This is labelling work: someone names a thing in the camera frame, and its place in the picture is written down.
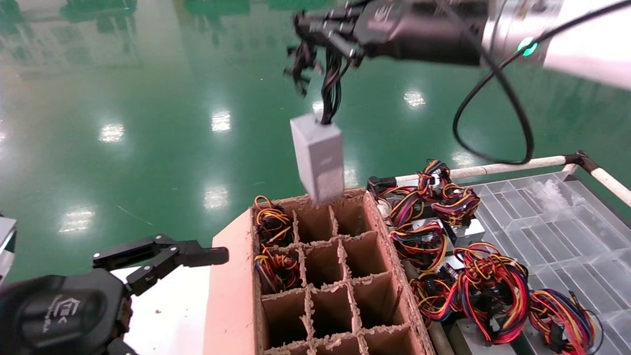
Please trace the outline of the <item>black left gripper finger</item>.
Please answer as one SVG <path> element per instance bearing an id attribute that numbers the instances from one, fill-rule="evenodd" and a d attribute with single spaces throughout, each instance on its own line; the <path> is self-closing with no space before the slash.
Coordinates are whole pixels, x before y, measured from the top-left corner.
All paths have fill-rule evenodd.
<path id="1" fill-rule="evenodd" d="M 229 258 L 226 247 L 204 248 L 196 240 L 175 241 L 158 234 L 96 252 L 92 267 L 113 271 L 140 264 L 126 278 L 129 294 L 140 296 L 178 267 L 223 265 Z"/>

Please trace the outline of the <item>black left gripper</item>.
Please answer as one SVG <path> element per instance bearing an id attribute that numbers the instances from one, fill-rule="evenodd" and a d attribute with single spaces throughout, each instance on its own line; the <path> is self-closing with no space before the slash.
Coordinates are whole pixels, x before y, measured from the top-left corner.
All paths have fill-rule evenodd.
<path id="1" fill-rule="evenodd" d="M 133 312 L 128 288 L 98 269 L 3 284 L 3 355 L 137 355 L 125 341 Z"/>

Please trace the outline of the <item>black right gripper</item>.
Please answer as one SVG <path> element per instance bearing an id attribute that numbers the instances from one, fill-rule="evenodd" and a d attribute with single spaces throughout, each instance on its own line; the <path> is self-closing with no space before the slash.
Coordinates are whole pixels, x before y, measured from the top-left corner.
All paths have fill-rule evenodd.
<path id="1" fill-rule="evenodd" d="M 317 44 L 332 58 L 359 67 L 368 58 L 388 57 L 408 61 L 477 67 L 481 55 L 462 27 L 439 8 L 435 0 L 372 0 L 346 2 L 327 10 L 294 14 L 294 30 L 304 36 L 333 27 L 349 34 L 317 34 Z"/>

